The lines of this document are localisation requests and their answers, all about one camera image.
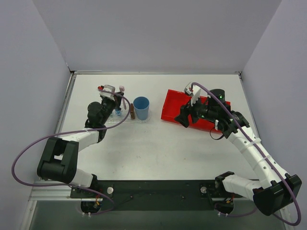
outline black cable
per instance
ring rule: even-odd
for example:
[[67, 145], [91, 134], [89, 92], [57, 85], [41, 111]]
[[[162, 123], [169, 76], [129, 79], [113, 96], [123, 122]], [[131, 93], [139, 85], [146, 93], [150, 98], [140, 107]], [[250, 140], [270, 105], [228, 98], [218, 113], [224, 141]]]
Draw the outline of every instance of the black cable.
[[212, 129], [210, 130], [210, 132], [209, 132], [210, 137], [211, 137], [213, 140], [220, 140], [220, 139], [222, 139], [222, 138], [224, 137], [224, 134], [222, 134], [222, 135], [221, 135], [219, 138], [217, 138], [217, 139], [213, 138], [212, 135], [211, 135], [211, 131], [212, 131], [213, 129], [214, 129], [214, 128], [212, 128]]

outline screw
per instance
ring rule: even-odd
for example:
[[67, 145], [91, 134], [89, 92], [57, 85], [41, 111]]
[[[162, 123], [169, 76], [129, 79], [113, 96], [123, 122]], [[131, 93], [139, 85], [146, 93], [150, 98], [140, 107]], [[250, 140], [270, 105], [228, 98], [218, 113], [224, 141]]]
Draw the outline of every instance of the screw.
[[201, 193], [207, 193], [207, 188], [206, 187], [201, 187]]
[[114, 191], [114, 189], [113, 189], [112, 187], [109, 187], [109, 188], [107, 188], [107, 190], [106, 190], [106, 192], [107, 192], [108, 194], [112, 194], [113, 191]]

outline clear plastic tray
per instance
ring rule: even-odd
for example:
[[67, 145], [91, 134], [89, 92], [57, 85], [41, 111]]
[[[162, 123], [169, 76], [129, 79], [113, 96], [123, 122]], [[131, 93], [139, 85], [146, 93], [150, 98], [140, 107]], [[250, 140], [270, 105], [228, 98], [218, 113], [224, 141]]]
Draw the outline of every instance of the clear plastic tray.
[[[116, 115], [115, 114], [115, 111], [113, 111], [112, 112], [112, 114], [109, 116], [109, 119], [106, 121], [106, 123], [107, 124], [114, 124], [114, 123], [118, 123], [118, 122], [120, 122], [122, 119], [124, 119], [124, 117], [126, 116], [126, 114], [129, 112], [129, 110], [127, 109], [127, 110], [124, 110], [123, 108], [122, 108], [122, 110], [121, 110], [121, 115]], [[150, 117], [151, 117], [151, 115], [152, 115], [152, 112], [151, 112], [151, 110], [149, 110], [148, 111], [148, 117], [147, 117], [147, 119], [146, 120], [140, 120], [140, 119], [138, 119], [138, 117], [136, 116], [136, 113], [134, 112], [134, 115], [135, 115], [135, 119], [134, 120], [132, 120], [131, 119], [131, 116], [129, 115], [128, 117], [127, 117], [127, 119], [124, 121], [124, 123], [145, 123], [145, 122], [147, 122], [149, 119], [150, 119]]]

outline red tray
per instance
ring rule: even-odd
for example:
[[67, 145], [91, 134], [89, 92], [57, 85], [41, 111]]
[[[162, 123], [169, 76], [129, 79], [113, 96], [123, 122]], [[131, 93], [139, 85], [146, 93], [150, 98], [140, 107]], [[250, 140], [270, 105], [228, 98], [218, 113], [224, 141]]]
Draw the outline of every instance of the red tray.
[[[201, 96], [202, 103], [204, 103], [206, 99], [207, 97]], [[161, 119], [179, 124], [179, 122], [175, 121], [174, 118], [179, 115], [180, 107], [186, 104], [189, 100], [191, 100], [191, 98], [187, 96], [184, 92], [168, 90], [162, 109]], [[214, 127], [213, 123], [203, 119], [199, 119], [195, 124], [193, 124], [191, 116], [189, 116], [189, 123], [190, 123], [189, 127], [202, 129], [206, 131], [210, 131]]]

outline brown object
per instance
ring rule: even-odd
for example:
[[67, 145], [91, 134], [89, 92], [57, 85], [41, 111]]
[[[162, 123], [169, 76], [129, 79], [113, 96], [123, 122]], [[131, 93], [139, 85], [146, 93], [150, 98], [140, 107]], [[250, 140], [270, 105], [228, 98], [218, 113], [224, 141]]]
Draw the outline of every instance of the brown object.
[[135, 119], [135, 115], [134, 115], [134, 106], [133, 106], [132, 103], [130, 104], [130, 116], [131, 116], [131, 119], [132, 119], [132, 120]]

